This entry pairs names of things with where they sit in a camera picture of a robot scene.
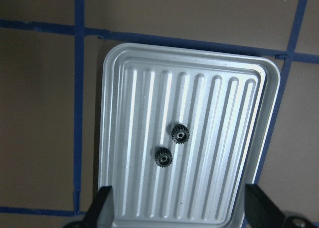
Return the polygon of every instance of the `metal tray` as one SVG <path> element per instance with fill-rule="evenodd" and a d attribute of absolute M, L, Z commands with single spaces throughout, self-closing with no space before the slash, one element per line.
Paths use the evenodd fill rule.
<path fill-rule="evenodd" d="M 114 227 L 239 228 L 280 75 L 260 58 L 124 43 L 103 67 L 99 187 Z M 176 124 L 190 131 L 172 141 Z M 159 147 L 173 162 L 155 163 Z"/>

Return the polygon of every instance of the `black gear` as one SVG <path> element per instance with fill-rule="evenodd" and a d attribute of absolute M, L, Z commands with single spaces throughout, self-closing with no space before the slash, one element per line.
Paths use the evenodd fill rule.
<path fill-rule="evenodd" d="M 155 153 L 155 162 L 160 167 L 168 167 L 173 161 L 173 156 L 167 148 L 159 148 Z"/>
<path fill-rule="evenodd" d="M 183 144 L 189 140 L 189 131 L 184 125 L 177 125 L 171 131 L 171 137 L 175 143 Z"/>

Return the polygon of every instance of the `round metal bolt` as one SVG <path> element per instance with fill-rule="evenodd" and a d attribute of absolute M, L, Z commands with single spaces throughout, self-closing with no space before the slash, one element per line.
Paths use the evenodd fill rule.
<path fill-rule="evenodd" d="M 293 223 L 296 227 L 305 228 L 306 222 L 300 218 L 294 218 Z"/>

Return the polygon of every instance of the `gear hub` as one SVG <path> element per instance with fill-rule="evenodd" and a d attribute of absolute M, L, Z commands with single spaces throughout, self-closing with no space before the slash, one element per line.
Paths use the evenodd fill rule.
<path fill-rule="evenodd" d="M 171 137 L 175 143 L 183 144 L 189 140 L 189 131 L 184 125 L 177 125 L 171 131 Z"/>
<path fill-rule="evenodd" d="M 168 167 L 173 161 L 173 156 L 167 148 L 159 148 L 155 153 L 155 162 L 160 167 Z"/>

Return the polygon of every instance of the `screw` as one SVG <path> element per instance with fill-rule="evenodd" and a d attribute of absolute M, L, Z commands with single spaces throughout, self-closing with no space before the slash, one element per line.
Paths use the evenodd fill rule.
<path fill-rule="evenodd" d="M 296 227 L 300 227 L 300 228 L 306 227 L 306 222 L 302 219 L 299 219 L 299 218 L 294 218 L 293 223 Z"/>

